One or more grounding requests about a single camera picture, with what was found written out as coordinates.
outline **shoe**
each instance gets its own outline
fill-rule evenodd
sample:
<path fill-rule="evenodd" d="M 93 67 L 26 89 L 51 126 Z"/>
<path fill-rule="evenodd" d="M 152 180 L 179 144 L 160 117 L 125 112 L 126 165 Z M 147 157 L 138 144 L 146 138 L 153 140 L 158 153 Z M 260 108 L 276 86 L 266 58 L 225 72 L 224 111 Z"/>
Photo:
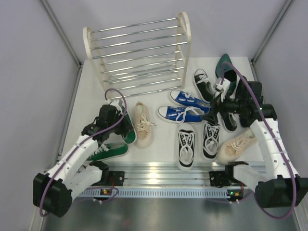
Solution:
<path fill-rule="evenodd" d="M 226 165 L 237 159 L 256 141 L 256 136 L 251 129 L 248 129 L 238 137 L 225 142 L 218 151 L 217 160 Z"/>
<path fill-rule="evenodd" d="M 205 113 L 197 107 L 171 107 L 162 106 L 158 109 L 158 115 L 169 123 L 196 123 L 202 122 L 201 116 Z"/>
<path fill-rule="evenodd" d="M 190 124 L 181 124 L 178 132 L 180 170 L 189 171 L 193 167 L 195 132 Z"/>
<path fill-rule="evenodd" d="M 200 108 L 205 113 L 210 110 L 210 105 L 181 90 L 172 90 L 169 94 L 170 100 L 175 104 Z"/>
<path fill-rule="evenodd" d="M 237 128 L 237 123 L 234 114 L 228 112 L 220 112 L 226 131 L 233 132 Z"/>
<path fill-rule="evenodd" d="M 125 156 L 128 152 L 126 143 L 108 143 L 102 144 L 87 160 L 107 160 L 110 158 Z"/>
<path fill-rule="evenodd" d="M 232 64 L 230 57 L 228 54 L 224 54 L 220 60 L 218 61 L 218 64 L 216 66 L 215 74 L 217 78 L 221 78 L 222 74 L 225 73 L 225 78 L 230 81 L 230 86 L 227 94 L 232 95 L 235 88 L 236 88 L 236 80 L 237 75 L 235 71 L 233 71 L 228 65 L 224 66 L 224 70 L 222 70 L 222 63 L 223 62 L 229 62 Z"/>
<path fill-rule="evenodd" d="M 218 151 L 220 125 L 206 121 L 203 129 L 203 156 L 214 161 Z"/>
<path fill-rule="evenodd" d="M 122 110 L 122 113 L 124 112 L 124 106 L 122 105 L 122 100 L 113 100 L 111 103 L 111 105 L 114 106 L 119 106 Z M 124 142 L 127 144 L 131 144 L 134 143 L 137 139 L 137 132 L 131 122 L 131 117 L 129 115 L 128 110 L 126 111 L 125 117 L 124 119 L 121 121 L 121 123 L 119 124 L 120 127 L 120 134 L 118 132 L 115 132 L 117 135 L 121 135 Z"/>
<path fill-rule="evenodd" d="M 135 106 L 135 128 L 137 130 L 136 146 L 139 148 L 147 148 L 153 141 L 152 125 L 148 108 L 141 102 Z"/>
<path fill-rule="evenodd" d="M 206 72 L 203 69 L 196 70 L 192 81 L 197 88 L 201 99 L 203 99 L 206 103 L 211 102 L 213 99 L 214 91 Z"/>

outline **dark green shoe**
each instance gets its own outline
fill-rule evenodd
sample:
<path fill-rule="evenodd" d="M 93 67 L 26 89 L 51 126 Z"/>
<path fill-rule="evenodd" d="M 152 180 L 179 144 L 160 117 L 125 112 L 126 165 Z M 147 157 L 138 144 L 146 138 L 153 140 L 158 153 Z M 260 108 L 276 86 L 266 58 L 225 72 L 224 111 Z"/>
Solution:
<path fill-rule="evenodd" d="M 137 139 L 137 133 L 136 133 L 136 130 L 131 122 L 131 118 L 129 116 L 129 113 L 128 111 L 126 111 L 126 115 L 123 119 L 123 121 L 121 122 L 120 124 L 122 126 L 122 138 L 124 140 L 125 143 L 127 144 L 131 144 L 131 143 L 134 143 Z"/>
<path fill-rule="evenodd" d="M 126 155 L 128 145 L 126 143 L 102 144 L 87 160 L 106 160 Z"/>
<path fill-rule="evenodd" d="M 225 62 L 225 61 L 232 64 L 231 59 L 228 56 L 228 54 L 224 54 L 220 58 L 217 66 L 216 66 L 215 74 L 216 74 L 217 78 L 221 78 L 222 73 L 225 73 L 225 78 L 230 81 L 230 87 L 229 87 L 229 90 L 228 90 L 228 94 L 232 95 L 235 88 L 236 88 L 237 75 L 236 75 L 235 71 L 233 71 L 228 65 L 225 65 L 224 70 L 222 70 L 222 63 Z"/>

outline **blue sneaker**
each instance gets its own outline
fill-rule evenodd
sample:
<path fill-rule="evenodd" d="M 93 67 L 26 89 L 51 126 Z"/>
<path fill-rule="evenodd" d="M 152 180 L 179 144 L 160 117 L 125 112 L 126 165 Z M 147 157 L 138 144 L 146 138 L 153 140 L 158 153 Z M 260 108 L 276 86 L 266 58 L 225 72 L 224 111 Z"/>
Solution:
<path fill-rule="evenodd" d="M 172 90 L 169 94 L 170 100 L 175 104 L 184 105 L 186 107 L 197 107 L 205 113 L 210 110 L 210 104 L 203 102 L 191 95 L 191 93 L 184 92 L 182 90 Z"/>
<path fill-rule="evenodd" d="M 201 116 L 205 113 L 197 107 L 171 107 L 161 106 L 158 109 L 158 115 L 169 123 L 195 123 L 202 122 Z"/>

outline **gray wall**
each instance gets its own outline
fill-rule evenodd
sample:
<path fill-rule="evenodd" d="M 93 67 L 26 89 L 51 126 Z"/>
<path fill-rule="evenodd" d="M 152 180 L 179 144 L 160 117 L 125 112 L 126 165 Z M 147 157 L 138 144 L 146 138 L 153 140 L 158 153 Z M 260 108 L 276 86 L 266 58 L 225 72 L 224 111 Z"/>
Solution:
<path fill-rule="evenodd" d="M 50 1 L 50 5 L 81 60 L 87 58 L 80 36 L 85 26 L 90 26 L 94 30 L 123 26 L 172 18 L 181 11 L 187 12 L 191 23 L 191 57 L 218 57 L 227 52 L 231 56 L 252 58 L 283 2 L 283 0 L 53 0 Z M 129 36 L 125 38 L 125 41 L 130 41 Z"/>
<path fill-rule="evenodd" d="M 289 157 L 308 176 L 308 1 L 294 1 L 257 62 L 267 102 L 278 114 Z"/>
<path fill-rule="evenodd" d="M 27 230 L 32 181 L 55 160 L 77 66 L 38 0 L 0 3 L 0 224 Z"/>

